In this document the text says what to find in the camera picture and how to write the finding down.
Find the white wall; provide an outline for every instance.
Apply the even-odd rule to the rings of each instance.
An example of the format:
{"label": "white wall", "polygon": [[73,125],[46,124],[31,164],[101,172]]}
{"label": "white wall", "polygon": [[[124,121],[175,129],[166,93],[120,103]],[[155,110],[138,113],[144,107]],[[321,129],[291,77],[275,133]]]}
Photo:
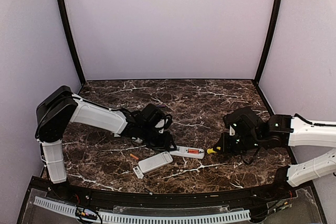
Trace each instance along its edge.
{"label": "white wall", "polygon": [[80,87],[56,0],[0,0],[0,223],[16,223],[42,168],[37,105],[62,84]]}
{"label": "white wall", "polygon": [[[336,121],[336,0],[282,0],[261,89],[276,113]],[[295,147],[299,162],[330,148]],[[335,223],[336,178],[314,181]]]}
{"label": "white wall", "polygon": [[66,0],[92,79],[254,78],[273,0]]}

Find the dark brown marble surface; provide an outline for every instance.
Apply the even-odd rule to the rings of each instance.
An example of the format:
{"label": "dark brown marble surface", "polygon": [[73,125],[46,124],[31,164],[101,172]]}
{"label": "dark brown marble surface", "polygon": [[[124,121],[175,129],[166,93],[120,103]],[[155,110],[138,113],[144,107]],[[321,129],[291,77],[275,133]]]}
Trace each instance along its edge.
{"label": "dark brown marble surface", "polygon": [[[164,104],[173,115],[170,132],[177,145],[212,147],[225,130],[223,115],[251,105],[268,118],[261,98],[248,80],[89,81],[80,92],[96,103],[131,111],[148,103]],[[276,170],[290,163],[285,149],[262,149],[252,165],[240,157],[205,154],[204,159],[173,156],[174,161],[138,179],[133,168],[155,154],[128,138],[102,129],[70,124],[64,134],[64,156],[71,184],[131,193],[203,193],[270,184]]]}

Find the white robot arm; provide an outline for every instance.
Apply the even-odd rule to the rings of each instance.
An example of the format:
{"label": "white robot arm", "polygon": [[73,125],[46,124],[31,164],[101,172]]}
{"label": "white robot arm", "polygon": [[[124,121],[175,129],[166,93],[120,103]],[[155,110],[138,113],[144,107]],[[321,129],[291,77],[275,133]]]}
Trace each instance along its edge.
{"label": "white robot arm", "polygon": [[83,123],[127,136],[159,151],[175,151],[168,127],[172,116],[164,114],[153,104],[142,111],[110,109],[73,94],[62,86],[43,101],[36,110],[38,127],[35,138],[40,142],[50,180],[62,183],[67,180],[64,167],[62,136],[69,122]]}
{"label": "white robot arm", "polygon": [[333,147],[322,156],[290,165],[287,182],[299,186],[309,180],[336,172],[336,123],[324,121],[308,121],[299,115],[291,120],[293,132],[289,135],[288,146],[312,145]]}
{"label": "white robot arm", "polygon": [[250,107],[235,110],[225,115],[223,120],[229,133],[222,133],[215,146],[208,149],[208,153],[242,155],[252,149],[257,149],[257,153],[262,147],[333,147],[326,154],[305,163],[280,168],[276,178],[296,187],[336,172],[336,122],[308,121],[298,114],[276,114],[264,122]]}

